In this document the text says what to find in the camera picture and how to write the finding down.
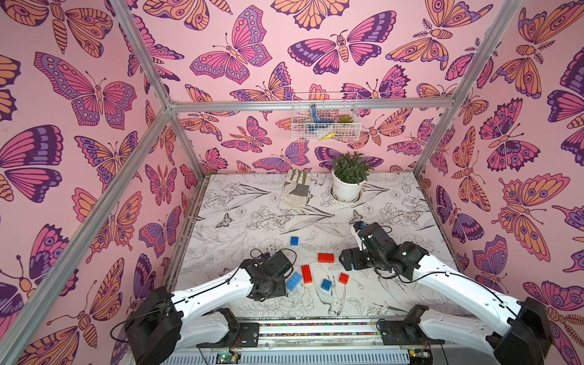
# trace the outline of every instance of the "white flower pot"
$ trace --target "white flower pot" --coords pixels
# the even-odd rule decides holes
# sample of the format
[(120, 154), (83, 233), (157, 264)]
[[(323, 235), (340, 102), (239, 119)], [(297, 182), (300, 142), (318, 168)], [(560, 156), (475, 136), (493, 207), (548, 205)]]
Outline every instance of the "white flower pot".
[(359, 199), (363, 184), (367, 180), (363, 180), (358, 184), (349, 184), (341, 181), (335, 175), (335, 170), (332, 171), (332, 197), (342, 203), (354, 203)]

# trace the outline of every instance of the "metal frame bar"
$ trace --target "metal frame bar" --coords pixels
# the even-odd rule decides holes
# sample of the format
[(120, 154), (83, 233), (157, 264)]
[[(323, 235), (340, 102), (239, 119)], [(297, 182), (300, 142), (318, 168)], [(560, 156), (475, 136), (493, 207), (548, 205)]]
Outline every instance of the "metal frame bar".
[(491, 57), (491, 54), (495, 50), (495, 47), (501, 40), (501, 37), (511, 24), (511, 21), (515, 17), (515, 14), (519, 11), (523, 0), (505, 0), (503, 6), (501, 6), (499, 12), (495, 16), (493, 23), (489, 27), (489, 29), (485, 33), (485, 37), (481, 45), (479, 46), (477, 52), (472, 58), (470, 65), (468, 66), (462, 80), (458, 83), (456, 87), (456, 91), (454, 92), (454, 104), (452, 107), (446, 109), (442, 114), (442, 118), (436, 124), (434, 128), (434, 132), (430, 135), (418, 162), (416, 163), (416, 167), (413, 169), (413, 173), (416, 176), (420, 176), (422, 174), (422, 170), (424, 166), (430, 160), (430, 156), (434, 153), (436, 147), (438, 147), (438, 143), (442, 140), (442, 137), (446, 133), (446, 130), (456, 117), (456, 113), (458, 109), (462, 106), (464, 99), (471, 91), (471, 88), (475, 82), (475, 80), (480, 75), (482, 69), (485, 67), (485, 64)]

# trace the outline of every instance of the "table surface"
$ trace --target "table surface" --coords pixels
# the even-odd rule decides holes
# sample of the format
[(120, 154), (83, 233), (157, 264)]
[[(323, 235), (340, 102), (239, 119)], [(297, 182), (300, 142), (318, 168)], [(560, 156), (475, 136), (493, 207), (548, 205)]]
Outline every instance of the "table surface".
[[(279, 209), (285, 175), (213, 175), (209, 181), (198, 221), (194, 227), (176, 289), (186, 289), (215, 279), (250, 258), (254, 248), (275, 253), (290, 248), (297, 253), (294, 271), (310, 265), (312, 284), (303, 281), (287, 297), (262, 303), (244, 298), (231, 301), (239, 318), (331, 318), (405, 315), (415, 304), (424, 304), (448, 314), (464, 310), (438, 292), (420, 285), (385, 280), (372, 269), (346, 272), (349, 282), (339, 282), (343, 266), (319, 263), (318, 254), (335, 258), (345, 248), (356, 247), (350, 223), (363, 220), (391, 227), (397, 242), (412, 241), (455, 267), (430, 208), (412, 173), (371, 173), (359, 201), (342, 204), (331, 196), (332, 175), (312, 177), (309, 201), (304, 210)], [(291, 246), (297, 236), (299, 246)], [(294, 255), (284, 251), (292, 262)], [(320, 288), (323, 279), (330, 291)]]

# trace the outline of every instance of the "potted plant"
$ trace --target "potted plant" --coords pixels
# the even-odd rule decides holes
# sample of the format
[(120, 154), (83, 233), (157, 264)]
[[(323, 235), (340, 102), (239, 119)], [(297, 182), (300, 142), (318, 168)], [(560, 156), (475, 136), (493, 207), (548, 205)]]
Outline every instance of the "potted plant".
[(332, 195), (342, 203), (354, 203), (359, 199), (363, 184), (367, 182), (369, 167), (355, 152), (341, 154), (334, 159), (332, 168)]

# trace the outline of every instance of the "printed butterfly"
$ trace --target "printed butterfly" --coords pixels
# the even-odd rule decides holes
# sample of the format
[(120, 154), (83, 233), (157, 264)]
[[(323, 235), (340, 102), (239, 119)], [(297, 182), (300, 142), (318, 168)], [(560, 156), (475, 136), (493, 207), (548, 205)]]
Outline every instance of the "printed butterfly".
[[(489, 203), (489, 199), (486, 197), (486, 194), (481, 186), (471, 176), (471, 174), (479, 176), (472, 168), (474, 164), (471, 166), (472, 153), (474, 152), (474, 142), (475, 129), (471, 126), (464, 136), (464, 139), (460, 144), (460, 148), (456, 146), (452, 153), (452, 161), (454, 161), (455, 165), (462, 168), (462, 170), (455, 172), (452, 175), (452, 178), (463, 180), (458, 187), (458, 197), (460, 200), (465, 203), (468, 203), (470, 200), (480, 209), (483, 209), (484, 211), (490, 211), (491, 204)], [(478, 152), (479, 151), (477, 151), (477, 159), (475, 160), (475, 163), (478, 161)]]
[[(20, 62), (0, 54), (0, 74), (0, 88), (13, 85), (20, 75)], [(12, 113), (16, 110), (16, 99), (10, 90), (0, 89), (0, 121), (12, 120)]]
[(100, 114), (105, 114), (111, 128), (124, 129), (124, 112), (132, 109), (132, 101), (136, 98), (132, 85), (114, 81), (102, 90), (101, 82), (100, 85), (95, 81), (91, 84), (69, 63), (42, 52), (36, 53), (34, 66), (47, 75), (54, 92), (73, 100), (71, 107), (80, 126), (96, 126)]
[[(154, 67), (158, 71), (158, 75), (163, 79), (180, 81), (180, 78), (178, 76), (168, 71), (166, 68), (160, 66), (164, 65), (164, 62), (160, 58), (166, 58), (167, 60), (182, 60), (185, 56), (161, 44), (155, 44), (156, 42), (152, 35), (150, 34), (148, 28), (146, 28), (146, 25), (144, 24), (142, 18), (137, 15), (133, 15), (133, 17), (134, 23), (136, 23), (138, 31), (140, 32), (140, 35), (142, 35), (142, 40), (144, 41), (144, 44), (146, 45), (146, 48), (150, 53), (150, 57), (152, 57), (152, 62), (154, 63)], [(136, 71), (138, 71), (138, 69), (140, 69), (140, 73), (142, 73), (143, 72), (142, 65), (140, 64), (140, 61), (136, 56), (134, 47), (132, 47), (130, 40), (126, 36), (126, 33), (121, 28), (121, 24), (120, 30), (126, 41), (128, 51), (130, 51), (130, 56), (128, 58), (128, 76), (133, 76), (136, 73)], [(150, 81), (148, 80), (146, 75), (144, 75), (144, 90), (146, 91), (146, 94), (150, 90)]]
[(501, 274), (507, 263), (507, 241), (496, 235), (495, 239), (485, 244), (484, 250), (472, 250), (472, 261), (477, 269), (481, 271), (480, 275), (475, 276), (475, 281), (483, 284), (487, 288), (494, 289), (502, 294), (509, 292), (505, 286), (505, 291), (501, 288), (501, 279), (497, 275)]
[(107, 273), (99, 287), (93, 304), (86, 313), (87, 303), (85, 308), (75, 317), (70, 315), (62, 315), (52, 321), (48, 321), (47, 325), (51, 325), (54, 321), (62, 317), (69, 317), (78, 319), (78, 324), (64, 328), (60, 331), (52, 333), (41, 339), (29, 344), (23, 354), (18, 359), (18, 365), (33, 365), (33, 364), (71, 364), (75, 360), (77, 349), (79, 347), (79, 335), (83, 332), (85, 342), (89, 346), (97, 348), (98, 333), (91, 320), (107, 321), (115, 316), (121, 307), (123, 293), (120, 291), (121, 278), (124, 273), (124, 259), (120, 258)]
[[(519, 13), (517, 29), (523, 39), (536, 46), (569, 27), (583, 14), (584, 1), (582, 0), (577, 2), (572, 1), (558, 6), (549, 17), (547, 16), (547, 12), (541, 12), (535, 15), (533, 19), (527, 19), (526, 9), (523, 8)], [(554, 44), (554, 42), (554, 40), (545, 42), (537, 47), (537, 49), (528, 44), (518, 46), (515, 49), (517, 53), (526, 57), (511, 60), (503, 64), (493, 74), (491, 82), (496, 80), (497, 77), (503, 76), (509, 84), (515, 81), (515, 88), (520, 93), (531, 96), (534, 99), (539, 98), (541, 96), (540, 74), (530, 56), (533, 55), (539, 64), (543, 64), (543, 56), (537, 51), (545, 50)]]
[(502, 171), (507, 166), (519, 171), (527, 162), (533, 162), (540, 153), (540, 149), (531, 143), (510, 140), (524, 134), (511, 135), (521, 124), (518, 123), (514, 129), (511, 129), (519, 117), (522, 104), (523, 99), (511, 99), (508, 104), (497, 106), (495, 116), (490, 117), (479, 131), (483, 140), (496, 139), (489, 144), (489, 148), (497, 148), (486, 160), (489, 169), (493, 171)]
[[(215, 5), (226, 13), (233, 15), (229, 4), (225, 0), (209, 0), (211, 4)], [(193, 30), (203, 30), (209, 24), (209, 9), (205, 0), (147, 0), (144, 3), (144, 11), (147, 14), (157, 16), (159, 18), (170, 18), (180, 20), (184, 18), (189, 12), (192, 13), (185, 19), (185, 26)]]
[(154, 199), (156, 204), (160, 205), (166, 200), (168, 204), (171, 203), (172, 195), (171, 193), (175, 191), (175, 179), (176, 179), (176, 168), (173, 168), (168, 173), (168, 166), (164, 169), (164, 173), (158, 165), (158, 174), (150, 167), (149, 164), (145, 165), (146, 176), (150, 180), (150, 192), (155, 195)]
[(432, 29), (432, 24), (427, 19), (422, 20), (424, 31), (413, 35), (414, 38), (427, 36), (405, 44), (389, 52), (385, 57), (388, 60), (400, 62), (412, 62), (418, 58), (422, 62), (432, 60), (440, 61), (440, 69), (444, 70), (448, 64), (448, 51), (436, 39), (449, 39), (453, 34), (443, 28), (461, 27), (477, 21), (491, 10), (493, 5), (487, 5), (478, 12), (468, 10), (468, 5), (464, 1), (454, 4), (454, 0), (426, 0), (426, 9), (430, 15), (432, 23), (437, 29)]
[(281, 152), (280, 156), (272, 155), (273, 157), (261, 158), (252, 163), (252, 165), (256, 169), (275, 169), (286, 173), (292, 168), (292, 165), (304, 166), (310, 163), (310, 160), (306, 157), (306, 152), (308, 152), (308, 141), (298, 140), (292, 142), (286, 148), (284, 154)]
[(566, 364), (580, 365), (578, 353), (574, 349), (570, 338), (566, 336), (559, 324), (563, 324), (572, 339), (579, 345), (582, 345), (584, 340), (570, 324), (582, 325), (584, 318), (578, 314), (563, 315), (557, 310), (575, 311), (584, 307), (584, 288), (577, 285), (563, 288), (551, 281), (542, 282), (541, 289), (535, 283), (523, 283), (523, 288), (530, 296), (547, 306), (547, 315), (550, 321), (554, 346), (558, 349)]
[(89, 164), (97, 167), (99, 180), (103, 184), (102, 192), (104, 192), (138, 145), (138, 133), (136, 131), (130, 132), (121, 142), (120, 148), (117, 148), (117, 143), (116, 147), (108, 143), (113, 151), (89, 137), (77, 135), (75, 140)]
[(411, 141), (397, 142), (387, 146), (387, 150), (394, 150), (396, 153), (403, 153), (406, 156), (417, 156), (422, 153), (422, 148), (428, 142), (428, 138), (432, 134), (435, 125), (432, 124), (432, 119), (424, 119), (418, 128), (418, 136), (414, 137), (410, 134)]
[(205, 153), (205, 159), (199, 155), (199, 159), (201, 160), (201, 168), (205, 175), (208, 174), (209, 171), (216, 173), (220, 169), (225, 169), (229, 166), (227, 161), (220, 157), (219, 150), (216, 148), (207, 150), (207, 153)]
[(499, 181), (503, 184), (503, 199), (507, 202), (507, 206), (501, 208), (499, 219), (491, 221), (491, 223), (501, 223), (507, 233), (515, 234), (515, 238), (530, 254), (535, 255), (538, 260), (549, 262), (550, 252), (545, 240), (529, 216), (533, 218), (531, 213), (534, 210), (545, 211), (545, 209), (533, 209), (532, 207), (545, 203), (559, 194), (568, 185), (570, 178), (566, 178), (560, 173), (554, 176), (548, 173), (544, 176), (538, 175), (535, 178), (527, 179), (525, 183), (519, 179), (512, 180), (508, 184), (503, 182), (503, 179), (499, 179)]
[(294, 15), (294, 23), (306, 30), (320, 29), (322, 21), (331, 15), (343, 15), (349, 0), (275, 0), (271, 7), (278, 13)]
[(329, 39), (303, 40), (290, 46), (288, 53), (297, 62), (308, 67), (318, 61), (312, 69), (316, 75), (325, 72), (336, 74), (339, 72), (339, 56), (343, 62), (348, 62), (351, 53), (359, 66), (363, 66), (369, 58), (377, 57), (381, 53), (381, 47), (365, 42), (385, 42), (394, 24), (394, 11), (375, 14), (357, 25), (346, 39), (342, 36), (347, 31), (344, 30), (331, 35), (336, 36), (336, 42)]
[(379, 118), (385, 116), (382, 114), (379, 118), (375, 120), (375, 123), (372, 127), (369, 127), (369, 131), (361, 131), (359, 133), (359, 139), (356, 142), (349, 143), (347, 147), (353, 148), (355, 150), (365, 147), (369, 140), (369, 135), (371, 135), (371, 139), (375, 142), (378, 146), (381, 146), (381, 137), (377, 132), (380, 134), (386, 135), (387, 137), (397, 137), (398, 135), (402, 134), (405, 131), (405, 121), (412, 113), (412, 108), (402, 108), (399, 109), (397, 112), (393, 113), (387, 119), (381, 122), (379, 127), (375, 128), (375, 124), (377, 124), (377, 120)]
[[(103, 45), (98, 39), (104, 39), (113, 26), (112, 18), (104, 12), (91, 8), (63, 10), (61, 1), (50, 4), (53, 19), (53, 33), (61, 53), (67, 48), (67, 28), (65, 21), (77, 43), (93, 57), (101, 57)], [(0, 7), (14, 21), (30, 27), (37, 27), (47, 20), (48, 1), (38, 0), (1, 0)]]
[(180, 207), (176, 206), (167, 218), (166, 223), (162, 221), (162, 225), (149, 223), (140, 228), (138, 233), (138, 238), (140, 241), (144, 241), (146, 247), (154, 247), (156, 258), (159, 258), (164, 253), (165, 244), (172, 246), (176, 242), (176, 228), (179, 226)]
[(0, 197), (14, 200), (11, 184), (35, 203), (41, 203), (51, 187), (61, 183), (61, 174), (52, 169), (31, 165), (56, 166), (61, 163), (63, 136), (56, 126), (32, 127), (12, 137), (0, 149)]
[[(186, 84), (185, 88), (187, 93), (189, 93), (191, 100), (196, 103), (213, 101), (211, 96), (203, 90), (199, 90), (189, 84)], [(230, 117), (237, 113), (239, 112), (196, 112), (189, 114), (192, 118), (181, 119), (180, 122), (182, 123), (183, 128), (187, 131), (198, 130), (201, 133), (214, 134), (217, 137), (217, 141), (221, 141), (223, 139), (221, 131), (209, 122), (212, 121), (216, 123), (219, 121), (216, 117)]]
[(272, 59), (266, 47), (260, 43), (266, 35), (262, 26), (263, 11), (251, 5), (235, 21), (231, 32), (231, 47), (226, 51), (212, 51), (198, 56), (190, 65), (195, 75), (208, 75), (216, 79), (225, 75), (228, 79), (242, 84), (249, 77), (246, 66), (250, 63), (260, 67)]
[(456, 85), (457, 84), (450, 85), (446, 88), (446, 90), (444, 90), (442, 85), (438, 85), (440, 89), (442, 89), (442, 91), (438, 91), (438, 89), (436, 89), (434, 86), (430, 84), (424, 84), (422, 82), (421, 84), (418, 85), (416, 91), (418, 92), (418, 96), (420, 96), (420, 98), (452, 98), (454, 92), (456, 91)]
[(460, 243), (479, 239), (485, 234), (485, 230), (472, 217), (459, 213), (460, 208), (453, 204), (446, 190), (440, 185), (436, 186), (436, 212), (440, 216), (442, 224), (448, 221), (452, 225), (452, 237), (458, 238)]
[(258, 120), (252, 116), (248, 117), (247, 122), (247, 129), (248, 132), (245, 132), (240, 126), (237, 126), (239, 132), (241, 134), (231, 134), (230, 136), (233, 138), (242, 138), (240, 140), (231, 140), (221, 143), (223, 147), (227, 148), (237, 148), (240, 151), (249, 151), (250, 149), (252, 152), (260, 153), (265, 144), (270, 145), (272, 144), (272, 140), (267, 137), (267, 131), (264, 128), (259, 126)]
[(454, 129), (454, 126), (452, 126), (451, 129), (446, 130), (444, 136), (442, 136), (442, 139), (440, 140), (440, 143), (438, 143), (438, 147), (436, 147), (434, 153), (432, 156), (430, 156), (430, 163), (432, 166), (437, 168), (438, 171), (441, 171), (443, 176), (446, 176), (448, 173), (448, 163), (446, 162), (446, 157), (444, 154), (447, 153), (449, 148), (445, 147), (450, 142), (452, 137), (454, 137), (455, 131), (456, 130)]
[[(576, 53), (568, 64), (559, 84), (584, 96), (582, 78), (584, 78), (584, 48)], [(567, 125), (568, 129), (584, 126), (584, 99), (580, 96), (563, 90), (555, 90), (548, 95), (548, 104), (551, 106), (548, 121), (555, 123), (573, 118)], [(584, 128), (578, 130), (562, 143), (562, 150), (570, 151), (576, 155), (574, 161), (580, 166), (584, 166), (582, 141), (584, 141)]]
[[(316, 154), (317, 159), (322, 161), (318, 166), (327, 168), (329, 171), (332, 170), (334, 164), (333, 160), (341, 155), (339, 151), (328, 147), (316, 147), (314, 153)], [(361, 156), (361, 159), (371, 170), (375, 170), (375, 167), (383, 163), (383, 160), (379, 157)]]
[[(75, 195), (72, 198), (75, 202), (73, 210), (77, 213), (77, 219), (83, 222), (93, 209), (97, 199), (79, 187), (75, 189)], [(130, 240), (134, 235), (134, 223), (138, 220), (141, 207), (142, 194), (136, 192), (126, 200), (116, 218), (116, 212), (120, 208), (120, 202), (118, 201), (116, 211), (111, 213), (109, 218), (106, 218), (102, 227), (99, 229), (97, 237), (91, 242), (91, 246), (89, 247), (91, 248), (91, 254), (85, 262), (89, 263), (93, 254), (106, 249), (112, 241), (116, 245), (127, 245), (130, 251), (132, 251)]]
[[(393, 66), (379, 84), (379, 91), (377, 91), (377, 82), (375, 80), (375, 87), (372, 88), (369, 82), (365, 82), (368, 88), (356, 84), (343, 84), (341, 92), (345, 93), (343, 99), (394, 99), (405, 98), (405, 87), (408, 86), (410, 79), (404, 75), (404, 69), (398, 65)], [(364, 117), (371, 112), (371, 109), (359, 109), (359, 115)]]

